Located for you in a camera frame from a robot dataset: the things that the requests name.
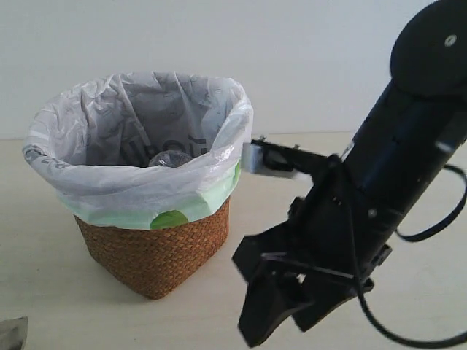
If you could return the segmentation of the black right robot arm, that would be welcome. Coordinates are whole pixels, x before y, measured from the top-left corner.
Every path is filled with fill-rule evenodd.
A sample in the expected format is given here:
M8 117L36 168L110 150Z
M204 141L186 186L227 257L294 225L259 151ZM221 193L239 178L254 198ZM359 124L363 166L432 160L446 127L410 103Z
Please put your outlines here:
M461 177L449 159L466 141L466 3L435 1L404 27L390 55L390 81L341 155L320 155L253 139L242 168L263 176L306 174L312 187L287 219L245 236L232 260L247 291L238 328L250 348L286 319L307 331L347 301L386 338L417 349L439 341L396 335L370 312L371 274L392 249L391 235L440 171Z

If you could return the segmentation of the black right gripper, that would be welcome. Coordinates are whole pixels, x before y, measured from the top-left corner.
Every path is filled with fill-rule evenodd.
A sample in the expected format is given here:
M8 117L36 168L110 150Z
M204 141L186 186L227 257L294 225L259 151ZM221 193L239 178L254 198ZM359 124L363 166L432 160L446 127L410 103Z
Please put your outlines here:
M238 329L249 347L264 343L293 315L306 332L356 297L352 264L370 274L385 250L387 166L381 160L329 156L287 219L245 236L233 262L247 282Z

